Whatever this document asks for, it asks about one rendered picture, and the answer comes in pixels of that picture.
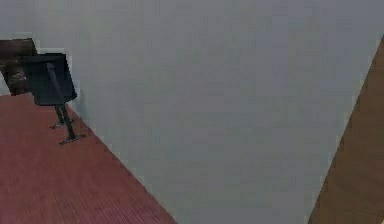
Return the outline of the brown wooden room door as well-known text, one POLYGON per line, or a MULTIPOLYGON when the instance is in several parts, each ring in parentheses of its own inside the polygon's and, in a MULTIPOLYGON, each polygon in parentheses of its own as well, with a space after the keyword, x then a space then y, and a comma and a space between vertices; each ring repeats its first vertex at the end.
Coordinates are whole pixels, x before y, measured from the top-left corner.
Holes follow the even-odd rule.
POLYGON ((384 224, 384 35, 307 224, 384 224))

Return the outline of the dark brown wooden cabinet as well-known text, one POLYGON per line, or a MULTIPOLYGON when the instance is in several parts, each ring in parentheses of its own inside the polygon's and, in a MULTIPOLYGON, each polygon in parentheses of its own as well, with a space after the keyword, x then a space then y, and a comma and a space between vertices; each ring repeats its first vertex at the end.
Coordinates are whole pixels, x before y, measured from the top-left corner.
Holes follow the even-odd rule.
POLYGON ((12 96, 29 92, 20 58, 36 54, 32 38, 0 40, 0 73, 12 96))

